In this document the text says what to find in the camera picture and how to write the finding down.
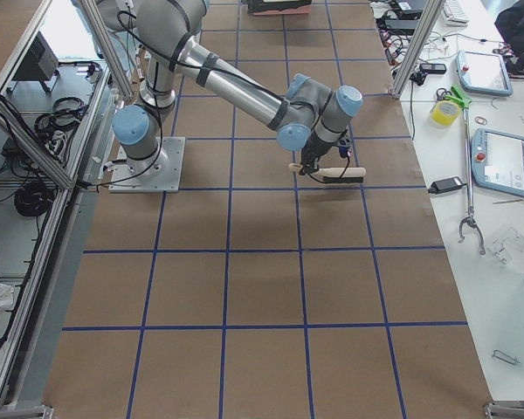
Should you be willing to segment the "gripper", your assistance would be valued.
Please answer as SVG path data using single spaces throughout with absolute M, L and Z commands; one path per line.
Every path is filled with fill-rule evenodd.
M 324 141 L 317 134 L 312 133 L 305 147 L 301 150 L 300 175 L 307 175 L 310 171 L 317 171 L 321 157 L 327 154 L 334 145 L 335 142 Z

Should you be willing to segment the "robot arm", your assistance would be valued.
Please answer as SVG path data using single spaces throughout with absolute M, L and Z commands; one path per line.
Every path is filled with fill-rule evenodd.
M 276 132 L 281 147 L 300 151 L 290 170 L 323 183 L 360 183 L 364 168 L 320 168 L 321 157 L 337 148 L 348 159 L 348 125 L 362 106 L 352 86 L 333 89 L 298 73 L 285 96 L 248 78 L 196 39 L 207 1 L 99 1 L 107 27 L 134 35 L 150 53 L 141 98 L 172 106 L 173 78 L 181 73 Z

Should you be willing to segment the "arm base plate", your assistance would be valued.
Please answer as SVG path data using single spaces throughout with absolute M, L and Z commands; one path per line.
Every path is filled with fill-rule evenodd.
M 125 160 L 116 165 L 108 185 L 111 193 L 157 193 L 179 191 L 184 137 L 156 137 L 161 152 L 155 151 L 143 161 L 128 159 L 123 146 L 119 146 L 117 158 Z

